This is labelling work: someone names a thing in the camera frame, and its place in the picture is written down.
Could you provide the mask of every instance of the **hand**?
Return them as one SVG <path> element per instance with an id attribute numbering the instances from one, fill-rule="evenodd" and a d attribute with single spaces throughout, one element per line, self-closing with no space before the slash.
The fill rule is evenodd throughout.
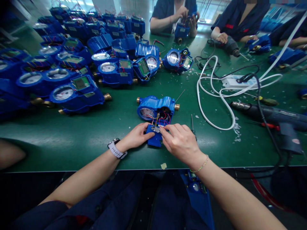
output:
<path id="1" fill-rule="evenodd" d="M 190 36 L 191 37 L 195 37 L 197 35 L 197 29 L 196 29 L 196 25 L 198 22 L 198 19 L 200 17 L 199 12 L 197 11 L 196 13 L 197 17 L 195 17 L 195 15 L 192 15 L 192 18 L 189 21 L 189 27 L 190 27 Z"/>
<path id="2" fill-rule="evenodd" d="M 154 136 L 154 132 L 144 134 L 149 124 L 150 123 L 146 122 L 137 125 L 127 134 L 127 136 L 116 144 L 116 148 L 121 152 L 125 152 L 129 149 L 139 147 L 148 139 L 152 138 Z"/>
<path id="3" fill-rule="evenodd" d="M 186 125 L 165 126 L 171 133 L 160 127 L 163 144 L 167 150 L 187 165 L 195 164 L 195 160 L 200 159 L 204 154 L 200 151 L 196 138 Z"/>
<path id="4" fill-rule="evenodd" d="M 226 33 L 221 33 L 217 38 L 216 40 L 218 42 L 221 42 L 221 43 L 224 43 L 226 44 L 228 42 L 228 35 Z"/>
<path id="5" fill-rule="evenodd" d="M 189 13 L 189 10 L 187 8 L 185 8 L 184 6 L 181 6 L 177 12 L 174 14 L 174 22 L 173 23 L 176 23 L 178 21 L 179 18 L 187 18 L 188 17 L 188 13 Z"/>

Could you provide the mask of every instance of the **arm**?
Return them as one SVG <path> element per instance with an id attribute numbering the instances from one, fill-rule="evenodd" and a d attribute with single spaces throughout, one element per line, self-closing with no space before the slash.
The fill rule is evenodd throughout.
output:
<path id="1" fill-rule="evenodd" d="M 131 148 L 139 147 L 152 138 L 154 136 L 153 132 L 144 135 L 148 124 L 142 123 L 136 126 L 115 145 L 116 148 L 121 152 L 125 152 Z M 110 150 L 107 150 L 69 177 L 40 204 L 48 201 L 62 201 L 70 208 L 99 188 L 114 172 L 119 161 Z"/>
<path id="2" fill-rule="evenodd" d="M 286 229 L 249 191 L 216 166 L 203 154 L 188 126 L 180 124 L 160 128 L 163 144 L 175 157 L 189 166 L 217 199 L 229 220 L 238 230 Z"/>

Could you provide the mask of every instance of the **screwdriver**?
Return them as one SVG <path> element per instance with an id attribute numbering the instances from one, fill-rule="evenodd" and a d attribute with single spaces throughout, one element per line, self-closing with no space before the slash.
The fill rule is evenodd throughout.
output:
<path id="1" fill-rule="evenodd" d="M 257 101 L 257 99 L 258 99 L 258 97 L 253 96 L 253 95 L 250 95 L 250 94 L 248 94 L 248 93 L 244 93 L 244 94 L 246 94 L 246 95 L 248 95 L 248 96 L 251 96 L 251 97 L 254 97 L 256 101 Z M 277 106 L 277 105 L 279 105 L 278 101 L 273 100 L 273 99 L 265 99 L 265 98 L 263 98 L 263 97 L 261 97 L 261 96 L 259 96 L 259 101 L 260 101 L 262 104 L 267 105 L 267 106 Z"/>
<path id="2" fill-rule="evenodd" d="M 194 136 L 195 136 L 195 138 L 196 138 L 196 141 L 197 141 L 197 137 L 196 137 L 195 130 L 194 130 L 194 126 L 193 126 L 193 116 L 192 116 L 192 114 L 191 114 L 191 121 L 192 121 L 192 129 L 191 129 L 191 131 L 192 131 L 192 133 L 194 134 Z"/>

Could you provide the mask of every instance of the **wristwatch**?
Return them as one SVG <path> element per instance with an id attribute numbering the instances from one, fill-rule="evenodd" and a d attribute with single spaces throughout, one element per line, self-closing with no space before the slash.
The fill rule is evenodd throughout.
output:
<path id="1" fill-rule="evenodd" d="M 117 148 L 116 148 L 116 143 L 118 143 L 120 141 L 120 139 L 116 138 L 113 141 L 111 141 L 108 144 L 108 148 L 110 149 L 111 153 L 114 154 L 114 156 L 116 156 L 118 159 L 123 159 L 126 155 L 127 155 L 127 151 L 122 153 L 120 152 Z"/>

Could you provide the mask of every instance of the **dark blue uniform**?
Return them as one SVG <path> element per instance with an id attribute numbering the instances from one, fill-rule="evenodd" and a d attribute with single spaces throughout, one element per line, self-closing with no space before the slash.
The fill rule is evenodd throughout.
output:
<path id="1" fill-rule="evenodd" d="M 189 10 L 189 12 L 193 12 L 195 5 L 196 0 L 185 0 L 185 7 Z M 172 15 L 174 15 L 174 0 L 158 0 L 151 17 L 164 19 Z M 170 25 L 168 28 L 164 29 L 162 33 L 172 33 L 172 26 L 173 25 Z"/>
<path id="2" fill-rule="evenodd" d="M 280 41 L 287 40 L 290 35 L 292 34 L 294 28 L 301 20 L 305 11 L 299 13 L 298 15 L 291 18 L 289 21 L 281 25 L 280 27 L 276 28 L 271 34 L 270 39 L 273 46 L 279 46 Z M 307 37 L 307 19 L 304 20 L 296 34 L 294 35 L 293 39 L 298 37 Z"/>
<path id="3" fill-rule="evenodd" d="M 211 29 L 214 30 L 215 27 L 219 27 L 221 33 L 226 33 L 237 42 L 245 36 L 256 35 L 262 19 L 270 9 L 270 4 L 256 4 L 239 25 L 245 8 L 246 4 L 243 0 L 232 0 Z"/>
<path id="4" fill-rule="evenodd" d="M 59 201 L 41 204 L 20 216 L 11 224 L 10 229 L 124 230 L 147 229 L 149 225 L 148 229 L 209 230 L 192 208 L 178 172 L 166 172 L 157 185 L 157 192 L 151 196 L 150 192 L 143 192 L 147 180 L 142 171 L 118 172 L 114 180 L 104 184 L 72 208 L 68 209 Z M 153 197 L 154 202 L 149 204 L 150 215 L 144 217 L 141 210 L 146 208 L 149 197 Z M 135 216 L 143 217 L 137 220 L 138 225 L 135 223 Z M 142 219 L 143 222 L 147 219 L 147 224 L 139 227 Z"/>

